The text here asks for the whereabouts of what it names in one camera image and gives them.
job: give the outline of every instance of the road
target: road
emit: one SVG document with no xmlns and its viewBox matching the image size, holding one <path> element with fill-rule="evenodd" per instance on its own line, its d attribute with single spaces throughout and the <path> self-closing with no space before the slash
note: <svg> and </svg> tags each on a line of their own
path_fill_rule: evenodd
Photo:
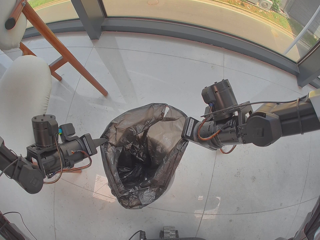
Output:
<svg viewBox="0 0 320 240">
<path fill-rule="evenodd" d="M 175 21 L 222 30 L 262 44 L 282 53 L 293 41 L 293 37 L 251 16 L 225 8 L 210 1 L 198 0 L 103 0 L 109 16 L 142 16 Z M 37 10 L 45 22 L 77 18 L 70 1 Z M 298 60 L 307 52 L 298 43 L 287 56 Z"/>
</svg>

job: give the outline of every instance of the white pole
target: white pole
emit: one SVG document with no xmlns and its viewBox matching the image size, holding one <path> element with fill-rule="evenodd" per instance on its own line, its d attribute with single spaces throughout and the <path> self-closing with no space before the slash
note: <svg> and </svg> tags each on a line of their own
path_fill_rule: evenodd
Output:
<svg viewBox="0 0 320 240">
<path fill-rule="evenodd" d="M 306 31 L 308 30 L 308 28 L 311 26 L 311 24 L 313 23 L 313 21 L 315 20 L 315 18 L 318 16 L 318 13 L 320 12 L 320 5 L 318 7 L 318 9 L 315 11 L 314 15 L 312 16 L 312 18 L 309 20 L 309 22 L 306 24 L 306 26 L 303 28 L 303 30 L 301 30 L 301 32 L 297 35 L 297 37 L 293 40 L 293 42 L 289 45 L 289 47 L 283 52 L 283 55 L 286 55 L 291 49 L 292 47 L 294 47 L 294 45 L 302 38 L 302 36 L 304 35 L 304 33 L 306 33 Z"/>
</svg>

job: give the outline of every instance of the white chair seat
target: white chair seat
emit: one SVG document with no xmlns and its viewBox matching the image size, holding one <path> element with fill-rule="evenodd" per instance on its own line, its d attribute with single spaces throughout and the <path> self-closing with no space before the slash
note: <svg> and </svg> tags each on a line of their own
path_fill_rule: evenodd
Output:
<svg viewBox="0 0 320 240">
<path fill-rule="evenodd" d="M 0 79 L 0 136 L 18 155 L 34 143 L 31 118 L 46 113 L 50 92 L 49 66 L 33 55 L 18 57 Z"/>
<path fill-rule="evenodd" d="M 16 4 L 17 0 L 0 0 L 0 49 L 10 50 L 18 48 L 19 43 L 24 35 L 27 27 L 27 18 L 22 13 L 17 20 L 13 29 L 7 30 L 5 28 L 6 20 Z"/>
</svg>

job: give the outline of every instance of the trash bag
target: trash bag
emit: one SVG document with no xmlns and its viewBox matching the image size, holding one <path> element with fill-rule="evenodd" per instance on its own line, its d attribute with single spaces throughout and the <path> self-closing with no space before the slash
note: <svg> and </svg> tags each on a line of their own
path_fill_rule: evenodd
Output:
<svg viewBox="0 0 320 240">
<path fill-rule="evenodd" d="M 101 138 L 111 193 L 127 209 L 141 209 L 167 189 L 188 141 L 181 138 L 186 114 L 164 103 L 129 110 L 112 120 Z"/>
</svg>

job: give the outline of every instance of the label sticker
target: label sticker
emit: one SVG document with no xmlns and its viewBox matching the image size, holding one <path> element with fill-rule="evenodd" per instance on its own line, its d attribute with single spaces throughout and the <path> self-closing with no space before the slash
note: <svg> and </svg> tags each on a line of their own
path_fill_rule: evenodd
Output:
<svg viewBox="0 0 320 240">
<path fill-rule="evenodd" d="M 194 123 L 194 119 L 190 118 L 190 122 L 189 122 L 189 125 L 188 125 L 188 130 L 186 132 L 186 135 L 187 136 L 191 136 L 191 132 L 192 132 L 192 127 L 193 127 L 193 123 Z"/>
<path fill-rule="evenodd" d="M 84 142 L 84 144 L 85 144 L 85 146 L 86 146 L 86 148 L 87 148 L 87 150 L 88 150 L 89 155 L 92 154 L 92 152 L 91 152 L 91 150 L 90 150 L 90 148 L 89 148 L 87 139 L 86 139 L 85 137 L 83 137 L 83 142 Z"/>
</svg>

